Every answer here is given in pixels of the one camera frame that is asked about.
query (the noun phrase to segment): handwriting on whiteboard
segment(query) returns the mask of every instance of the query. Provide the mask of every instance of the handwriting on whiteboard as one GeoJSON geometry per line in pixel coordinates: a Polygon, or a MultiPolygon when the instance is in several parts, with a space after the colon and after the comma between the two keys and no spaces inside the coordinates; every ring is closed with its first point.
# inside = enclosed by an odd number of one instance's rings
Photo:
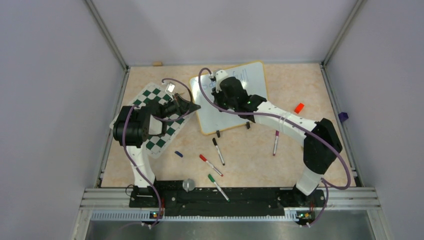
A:
{"type": "MultiPolygon", "coordinates": [[[[240,80],[240,82],[242,82],[242,83],[243,82],[245,82],[245,83],[249,82],[249,75],[248,75],[248,71],[246,70],[246,68],[241,69],[241,71],[240,70],[232,71],[232,72],[229,73],[229,75],[231,76],[231,74],[232,74],[233,77],[240,80]]],[[[209,83],[209,85],[208,84],[202,84],[201,86],[202,86],[203,90],[206,90],[208,88],[215,88],[216,85],[217,85],[217,82],[213,81],[213,82],[209,83]]]]}

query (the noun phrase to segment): black marker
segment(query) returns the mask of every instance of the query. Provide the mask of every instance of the black marker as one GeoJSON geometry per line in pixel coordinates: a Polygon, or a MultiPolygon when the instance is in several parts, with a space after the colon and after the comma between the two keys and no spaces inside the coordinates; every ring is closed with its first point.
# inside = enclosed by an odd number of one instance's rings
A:
{"type": "Polygon", "coordinates": [[[219,158],[221,159],[221,163],[222,163],[222,165],[223,165],[223,166],[225,166],[224,158],[223,158],[223,156],[222,156],[222,154],[221,154],[220,148],[218,147],[218,144],[217,144],[217,141],[215,140],[215,137],[214,137],[214,138],[212,138],[212,142],[213,142],[213,145],[215,145],[216,150],[218,150],[219,158]]]}

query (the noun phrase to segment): yellow whiteboard border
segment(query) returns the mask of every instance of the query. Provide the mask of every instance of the yellow whiteboard border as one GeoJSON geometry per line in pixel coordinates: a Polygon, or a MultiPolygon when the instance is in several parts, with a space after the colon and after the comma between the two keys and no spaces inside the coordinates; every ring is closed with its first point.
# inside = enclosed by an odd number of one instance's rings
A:
{"type": "MultiPolygon", "coordinates": [[[[267,85],[267,73],[265,72],[265,64],[264,64],[264,62],[263,61],[261,61],[261,60],[257,60],[257,61],[251,61],[251,62],[247,62],[247,63],[243,63],[243,64],[239,64],[239,65],[234,65],[234,66],[231,66],[231,67],[227,67],[227,68],[224,68],[223,70],[228,70],[228,69],[232,69],[232,68],[237,68],[237,67],[241,67],[241,66],[244,66],[244,65],[249,65],[249,64],[254,64],[254,63],[261,63],[262,64],[262,71],[263,71],[263,78],[265,79],[265,89],[266,89],[266,95],[269,95],[270,93],[268,92],[268,85],[267,85]]],[[[192,89],[192,85],[190,84],[190,79],[192,79],[192,78],[197,78],[197,77],[199,77],[199,74],[197,74],[197,75],[195,75],[195,76],[192,76],[192,77],[190,77],[189,79],[188,79],[188,85],[190,86],[190,90],[193,92],[193,89],[192,89]]],[[[199,123],[199,127],[200,127],[200,132],[201,132],[201,134],[203,134],[203,135],[211,135],[211,134],[214,134],[214,133],[216,133],[216,132],[208,132],[208,133],[205,133],[205,132],[203,132],[203,130],[202,130],[202,125],[200,124],[200,118],[199,118],[199,114],[198,114],[198,112],[196,111],[196,116],[197,116],[197,122],[199,123]]],[[[231,126],[231,127],[227,127],[227,128],[224,128],[224,129],[221,129],[221,130],[219,130],[220,132],[222,132],[222,131],[225,131],[225,130],[228,130],[228,129],[233,129],[233,128],[237,128],[237,127],[241,127],[241,126],[244,126],[244,125],[246,125],[245,123],[244,124],[240,124],[240,125],[235,125],[235,126],[231,126]]]]}

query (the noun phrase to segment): table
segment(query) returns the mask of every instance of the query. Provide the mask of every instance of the table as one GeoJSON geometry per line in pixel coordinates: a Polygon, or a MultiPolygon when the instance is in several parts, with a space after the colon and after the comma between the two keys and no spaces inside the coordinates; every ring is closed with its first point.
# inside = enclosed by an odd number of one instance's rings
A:
{"type": "MultiPolygon", "coordinates": [[[[123,105],[134,98],[146,84],[161,84],[163,78],[175,78],[184,83],[196,76],[202,67],[211,70],[225,69],[231,65],[184,65],[132,67],[123,96],[123,105]]],[[[305,107],[299,116],[320,121],[331,120],[340,137],[330,98],[317,63],[265,64],[268,100],[274,105],[293,111],[299,103],[305,107]]],[[[185,88],[177,85],[175,91],[185,88]]],[[[158,159],[150,158],[157,180],[193,179],[197,187],[214,187],[208,179],[212,174],[221,187],[292,187],[300,178],[303,168],[303,149],[293,139],[280,134],[276,156],[273,156],[275,130],[251,123],[251,128],[240,126],[216,134],[203,135],[196,116],[184,126],[167,150],[158,159]],[[212,143],[216,138],[225,159],[222,166],[212,143]],[[181,158],[174,152],[181,152],[181,158]],[[218,176],[199,158],[204,155],[224,175],[218,176]]],[[[345,147],[341,156],[348,162],[345,147]]],[[[342,164],[336,159],[325,174],[329,182],[344,186],[347,182],[342,164]]],[[[352,173],[352,186],[355,185],[352,173]]],[[[117,141],[112,141],[103,175],[102,187],[126,187],[134,183],[130,161],[117,141]]]]}

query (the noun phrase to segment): gray floor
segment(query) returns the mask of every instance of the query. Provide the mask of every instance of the gray floor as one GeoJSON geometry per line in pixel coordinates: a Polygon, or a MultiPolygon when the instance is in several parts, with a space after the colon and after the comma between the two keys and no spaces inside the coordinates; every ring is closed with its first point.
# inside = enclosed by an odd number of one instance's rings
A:
{"type": "Polygon", "coordinates": [[[154,229],[124,221],[92,221],[86,240],[374,240],[366,211],[327,211],[312,228],[293,222],[162,222],[154,229]]]}

